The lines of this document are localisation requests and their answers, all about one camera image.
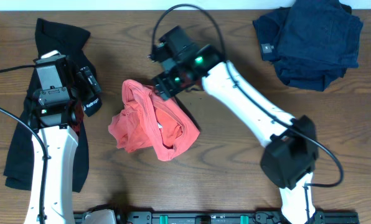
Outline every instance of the fabric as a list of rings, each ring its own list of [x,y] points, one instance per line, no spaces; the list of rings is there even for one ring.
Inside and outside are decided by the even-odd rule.
[[[36,47],[41,55],[58,50],[61,54],[71,55],[72,60],[82,68],[89,66],[96,75],[94,66],[82,52],[90,33],[79,27],[38,19],[35,31]],[[20,119],[27,122],[31,110],[32,95],[41,88],[36,70],[33,71],[31,82],[24,100],[24,111]],[[21,125],[17,125],[7,154],[4,175],[6,186],[20,190],[31,190],[34,166],[32,134]],[[79,143],[73,161],[72,190],[80,192],[88,174],[88,144],[83,123],[80,128]]]
[[[157,158],[170,161],[185,152],[199,130],[172,98],[163,101],[152,86],[126,80],[122,85],[124,110],[112,117],[108,131],[118,149],[127,152],[153,146]]]
[[[297,0],[253,21],[261,57],[288,86],[324,91],[357,68],[363,23],[338,0]]]

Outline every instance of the pile of clothes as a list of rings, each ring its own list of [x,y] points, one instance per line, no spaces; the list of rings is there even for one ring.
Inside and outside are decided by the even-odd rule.
[[[324,91],[357,68],[363,23],[339,0],[297,0],[253,21],[261,58],[287,86]]]

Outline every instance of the cable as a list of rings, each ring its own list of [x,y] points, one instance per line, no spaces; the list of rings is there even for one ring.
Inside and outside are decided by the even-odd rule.
[[[232,75],[232,73],[230,71],[230,67],[228,66],[228,63],[227,63],[227,53],[226,53],[226,50],[225,50],[224,39],[223,39],[222,33],[220,31],[220,28],[218,27],[218,25],[217,25],[216,21],[214,20],[214,18],[206,10],[202,9],[199,6],[195,6],[195,5],[192,5],[192,4],[178,4],[176,6],[171,7],[170,9],[166,10],[161,15],[161,17],[158,19],[158,21],[156,22],[156,25],[155,25],[154,30],[153,30],[151,55],[153,55],[153,53],[154,53],[154,48],[155,48],[155,45],[154,45],[155,34],[156,34],[156,30],[158,28],[159,23],[163,20],[163,18],[166,15],[168,15],[171,11],[173,11],[174,9],[177,9],[178,7],[192,7],[194,9],[198,9],[201,13],[203,13],[206,17],[208,17],[208,19],[212,22],[212,24],[214,25],[214,27],[215,27],[215,29],[217,31],[218,39],[220,41],[220,46],[222,48],[223,62],[225,63],[225,66],[226,66],[228,75],[230,76],[232,82],[234,82],[234,85],[248,98],[248,100],[250,100],[255,106],[257,106],[262,112],[264,112],[273,121],[277,122],[278,124],[284,126],[285,128],[289,129],[293,133],[297,134],[298,136],[301,136],[302,138],[304,138],[304,139],[310,141],[311,143],[315,144],[316,146],[320,147],[335,162],[336,166],[339,169],[339,180],[337,182],[335,182],[333,184],[307,184],[307,186],[311,186],[311,187],[335,187],[335,186],[338,186],[340,183],[342,183],[343,178],[344,178],[344,171],[343,171],[342,164],[339,162],[339,160],[337,159],[337,157],[328,148],[326,148],[325,146],[323,146],[321,143],[317,142],[316,140],[311,139],[309,136],[306,136],[305,134],[303,134],[303,133],[299,132],[298,130],[294,129],[292,126],[290,126],[290,125],[286,124],[285,122],[283,122],[282,120],[278,119],[275,115],[272,115],[270,112],[268,112],[266,109],[264,109],[264,107],[262,107],[261,105],[259,105],[254,99],[252,99],[240,87],[240,85],[238,84],[238,81],[236,81],[236,79],[234,78],[234,76]]]
[[[44,143],[40,139],[40,137],[32,130],[31,127],[29,127],[26,123],[21,121],[16,115],[6,111],[5,109],[0,108],[0,112],[10,116],[12,119],[15,119],[19,124],[21,124],[23,127],[25,127],[29,132],[31,132],[36,140],[39,142],[42,152],[43,152],[43,170],[42,170],[42,183],[40,186],[40,198],[39,198],[39,222],[40,224],[44,224],[44,191],[45,191],[45,181],[46,181],[46,174],[47,174],[47,161],[49,160],[49,155],[47,153],[47,150],[44,146]]]
[[[16,67],[12,67],[12,68],[2,69],[2,70],[0,70],[0,73],[10,72],[10,71],[14,71],[14,70],[22,69],[22,68],[34,68],[34,67],[35,67],[35,65],[21,65],[21,66],[16,66]]]

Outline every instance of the wooden tabletop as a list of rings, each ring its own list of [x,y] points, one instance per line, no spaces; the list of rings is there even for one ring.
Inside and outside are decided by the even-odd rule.
[[[314,204],[325,210],[355,210],[371,223],[371,11],[354,11],[364,22],[358,69],[348,69],[324,92],[284,86],[260,58],[252,20],[268,11],[214,11],[229,59],[269,100],[299,117],[308,115],[317,136],[345,169],[344,183],[313,189]],[[0,69],[32,63],[37,57],[38,17],[82,27],[92,33],[84,52],[98,72],[103,107],[85,118],[90,170],[82,192],[73,194],[75,211],[109,201],[154,210],[256,210],[280,208],[278,188],[260,169],[263,148],[248,128],[204,92],[180,93],[182,104],[201,128],[194,145],[170,162],[152,148],[128,154],[108,133],[111,117],[123,109],[124,80],[150,79],[161,72],[146,58],[153,26],[162,12],[0,12]],[[162,22],[157,37],[180,24],[201,46],[218,44],[210,22],[196,11],[176,11]],[[16,115],[31,78],[30,69],[0,75],[0,106]],[[16,122],[0,113],[0,223],[22,223],[30,192],[4,186],[2,175]],[[320,151],[314,182],[338,178],[334,163]]]

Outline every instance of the clothing tag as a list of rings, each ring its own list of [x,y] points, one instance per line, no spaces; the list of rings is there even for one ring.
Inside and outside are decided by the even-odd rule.
[[[270,45],[270,44],[261,44],[261,49],[263,50],[263,53],[266,54],[266,53],[272,53],[272,50],[271,49],[274,49],[274,46]]]

